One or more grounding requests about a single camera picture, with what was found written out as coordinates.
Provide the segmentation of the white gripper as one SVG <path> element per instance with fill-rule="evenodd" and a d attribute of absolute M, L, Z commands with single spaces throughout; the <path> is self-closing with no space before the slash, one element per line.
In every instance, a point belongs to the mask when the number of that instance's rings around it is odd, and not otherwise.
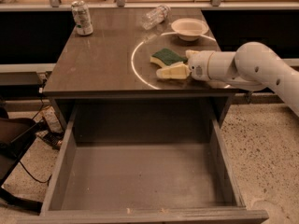
<path fill-rule="evenodd" d="M 178 62 L 165 66 L 156 71 L 156 76 L 161 79 L 186 79 L 190 75 L 199 81 L 209 81 L 208 65 L 214 51 L 210 50 L 192 50 L 185 51 L 188 59 L 188 66 L 185 63 Z"/>

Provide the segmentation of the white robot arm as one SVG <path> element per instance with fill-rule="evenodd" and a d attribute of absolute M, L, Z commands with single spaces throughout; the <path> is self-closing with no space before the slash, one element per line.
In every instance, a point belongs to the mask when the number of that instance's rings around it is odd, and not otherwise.
<path fill-rule="evenodd" d="M 186 51 L 188 62 L 157 70 L 161 79 L 217 80 L 246 91 L 269 88 L 299 116 L 299 72 L 259 42 L 249 42 L 237 51 Z"/>

